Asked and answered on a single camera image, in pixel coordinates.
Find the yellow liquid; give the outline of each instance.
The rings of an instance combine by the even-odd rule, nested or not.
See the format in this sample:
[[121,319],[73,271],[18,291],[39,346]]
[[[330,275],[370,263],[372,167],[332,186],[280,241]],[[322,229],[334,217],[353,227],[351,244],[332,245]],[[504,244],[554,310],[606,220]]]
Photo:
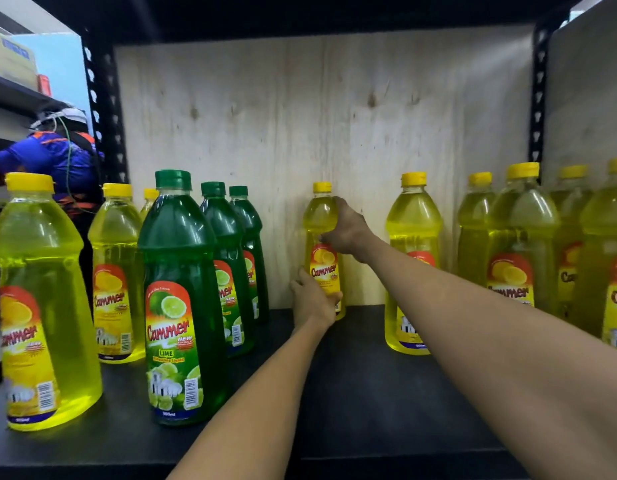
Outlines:
[[553,240],[556,273],[558,275],[558,314],[569,321],[569,311],[573,300],[573,290],[577,267],[577,250],[571,251],[571,259],[565,254],[574,249],[577,243],[584,241],[584,233],[580,225],[580,214],[591,199],[593,192],[585,186],[583,178],[569,178],[560,182],[558,188],[551,192],[551,198],[560,214],[560,227]]
[[14,193],[0,214],[0,288],[21,287],[40,310],[60,402],[50,418],[9,428],[65,423],[102,395],[95,330],[78,256],[84,243],[50,193]]
[[149,198],[147,198],[146,201],[144,202],[144,207],[142,207],[142,210],[139,211],[139,218],[141,219],[142,222],[144,222],[144,219],[146,218],[148,211],[153,208],[154,203],[155,203],[155,200],[149,199]]
[[585,245],[577,268],[569,322],[602,336],[611,268],[617,259],[617,175],[594,193],[580,218]]
[[487,286],[489,231],[486,217],[496,194],[490,185],[473,187],[458,210],[458,276],[477,285]]
[[[403,253],[422,251],[430,253],[435,267],[440,267],[439,234],[442,217],[424,185],[405,187],[394,202],[387,217],[386,229],[391,246]],[[398,304],[387,292],[384,307],[384,338],[393,350],[409,355],[429,355],[427,348],[398,339]]]
[[[304,250],[304,269],[311,273],[311,255],[314,246],[320,244],[320,234],[332,231],[337,225],[337,206],[330,193],[315,194],[308,203],[303,217],[304,230],[306,230],[306,248]],[[345,270],[342,256],[337,253],[337,267],[339,274],[340,290],[344,292]],[[346,296],[340,302],[340,311],[337,312],[336,320],[341,320],[346,315]]]
[[141,217],[129,198],[107,198],[93,220],[88,239],[93,246],[93,269],[98,264],[119,266],[126,277],[132,324],[132,352],[122,360],[128,363],[146,355],[144,340],[144,262],[137,249]]
[[558,210],[535,178],[516,178],[496,197],[487,216],[489,262],[500,253],[525,259],[533,272],[535,307],[558,313],[553,236],[560,225]]

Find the barcode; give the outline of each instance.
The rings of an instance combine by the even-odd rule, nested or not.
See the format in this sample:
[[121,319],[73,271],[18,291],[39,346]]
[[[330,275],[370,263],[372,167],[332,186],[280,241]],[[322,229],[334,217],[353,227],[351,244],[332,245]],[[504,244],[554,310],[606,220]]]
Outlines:
[[52,381],[37,384],[37,398],[40,411],[55,409],[55,391]]
[[242,326],[241,325],[233,325],[231,328],[231,333],[233,334],[233,347],[238,345],[242,345]]
[[133,340],[131,339],[130,333],[122,333],[121,334],[121,346],[120,351],[124,353],[130,353],[130,350],[133,347]]
[[402,317],[402,326],[400,329],[405,333],[416,333],[416,329],[413,328],[413,325],[411,325],[411,322],[409,322],[409,319],[406,317]]
[[184,379],[184,407],[194,408],[198,406],[197,377]]

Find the blue shirt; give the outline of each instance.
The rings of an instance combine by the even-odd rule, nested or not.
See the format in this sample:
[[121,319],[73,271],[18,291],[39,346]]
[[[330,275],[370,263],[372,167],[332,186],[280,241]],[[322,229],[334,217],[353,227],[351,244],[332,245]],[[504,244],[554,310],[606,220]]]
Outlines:
[[[90,135],[84,133],[80,135],[87,138],[95,149],[95,142]],[[69,190],[76,200],[99,195],[97,171],[91,161],[90,153],[51,131],[32,133],[27,138],[0,151],[0,174],[5,175],[12,171],[50,175],[55,182],[53,197],[56,201],[65,199]]]

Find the plastic bottle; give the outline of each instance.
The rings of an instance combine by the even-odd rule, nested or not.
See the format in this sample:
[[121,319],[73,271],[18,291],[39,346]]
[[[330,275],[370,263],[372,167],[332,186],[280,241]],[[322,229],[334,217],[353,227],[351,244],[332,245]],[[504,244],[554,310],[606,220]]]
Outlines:
[[211,417],[228,397],[215,235],[189,195],[191,174],[155,172],[160,197],[139,234],[148,398],[161,424]]
[[[440,267],[442,217],[425,186],[426,172],[402,174],[402,193],[391,207],[386,229],[392,247],[426,264]],[[403,354],[430,354],[417,330],[388,292],[384,307],[384,338],[389,347]]]
[[146,218],[148,211],[153,208],[153,204],[159,197],[159,190],[157,189],[144,189],[144,207],[139,211],[139,217],[141,217],[142,222]]
[[[313,199],[304,211],[306,230],[304,269],[327,294],[344,290],[345,271],[342,256],[330,244],[320,242],[320,234],[336,228],[337,205],[331,196],[331,182],[315,182]],[[346,297],[336,305],[336,320],[346,315]]]
[[51,428],[102,395],[77,229],[48,175],[9,173],[0,213],[0,329],[8,426]]
[[558,311],[553,237],[560,225],[553,199],[537,183],[536,162],[511,165],[487,216],[488,288],[550,314]]
[[577,262],[584,240],[580,213],[593,195],[586,183],[587,169],[587,165],[561,168],[558,186],[551,192],[561,222],[553,243],[558,274],[558,314],[564,319],[569,316],[577,279]]
[[266,284],[266,270],[264,268],[264,253],[260,241],[262,221],[255,207],[248,199],[248,187],[235,185],[228,188],[231,197],[230,204],[240,217],[244,226],[244,239],[242,248],[246,260],[246,272],[248,273],[248,287],[253,303],[255,322],[264,322],[269,318],[268,286]]
[[617,158],[580,222],[585,238],[569,322],[617,348]]
[[105,202],[88,230],[93,246],[93,323],[104,363],[144,353],[144,263],[137,250],[142,222],[128,184],[104,184]]
[[204,182],[201,193],[201,211],[217,238],[213,262],[222,304],[226,354],[236,357],[255,345],[255,315],[242,251],[244,227],[226,201],[224,182]]
[[496,194],[491,188],[489,171],[469,176],[469,192],[458,210],[458,276],[480,286],[487,286],[489,231],[486,217]]

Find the yellow dishwashing liquid bottle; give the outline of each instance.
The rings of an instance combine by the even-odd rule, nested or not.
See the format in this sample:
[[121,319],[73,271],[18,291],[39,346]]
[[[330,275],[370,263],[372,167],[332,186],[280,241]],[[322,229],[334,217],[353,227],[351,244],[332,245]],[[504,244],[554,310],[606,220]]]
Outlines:
[[93,323],[104,363],[133,362],[144,348],[144,262],[137,250],[141,217],[128,184],[104,184],[104,205],[88,230],[93,246]]
[[580,222],[584,247],[569,322],[617,348],[617,158]]
[[0,213],[0,329],[8,426],[51,428],[102,395],[95,329],[79,268],[84,243],[48,175],[9,173]]
[[553,251],[558,273],[558,314],[564,319],[569,317],[577,278],[577,261],[584,239],[580,213],[593,195],[586,183],[587,170],[587,165],[561,168],[558,185],[551,192],[551,198],[560,214],[560,227],[555,233]]
[[[393,203],[386,229],[391,246],[431,266],[440,267],[439,235],[442,217],[425,191],[426,172],[402,175],[402,193]],[[389,347],[409,355],[429,355],[417,330],[387,292],[384,337]]]
[[487,287],[557,314],[553,236],[560,225],[553,199],[538,185],[536,162],[511,165],[507,183],[487,216]]
[[458,210],[458,276],[480,286],[487,286],[489,231],[486,218],[496,194],[491,188],[491,172],[469,175],[469,191]]
[[153,204],[159,197],[159,190],[157,189],[144,189],[144,207],[139,211],[139,217],[141,217],[142,222],[146,218],[148,211],[153,208]]
[[[313,276],[327,294],[343,291],[344,266],[342,257],[330,244],[320,242],[320,234],[336,228],[337,206],[331,196],[331,182],[315,182],[313,199],[304,211],[306,230],[304,269]],[[346,297],[336,306],[336,320],[346,314]]]

